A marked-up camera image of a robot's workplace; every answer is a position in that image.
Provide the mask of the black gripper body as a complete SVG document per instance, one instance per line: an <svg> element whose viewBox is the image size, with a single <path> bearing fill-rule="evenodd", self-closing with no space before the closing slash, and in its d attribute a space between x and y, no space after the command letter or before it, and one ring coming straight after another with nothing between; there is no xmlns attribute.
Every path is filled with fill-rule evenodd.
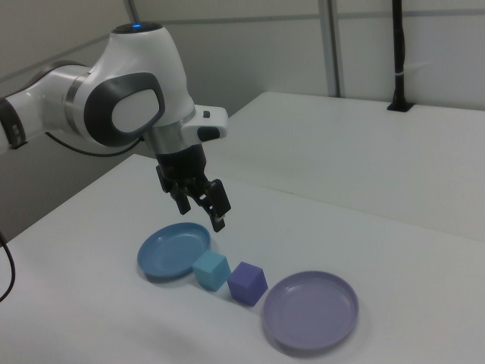
<svg viewBox="0 0 485 364"><path fill-rule="evenodd" d="M211 186L205 176L206 157L202 145L155 156L158 161L156 171L164 192L169 193L177 184L180 188L203 194Z"/></svg>

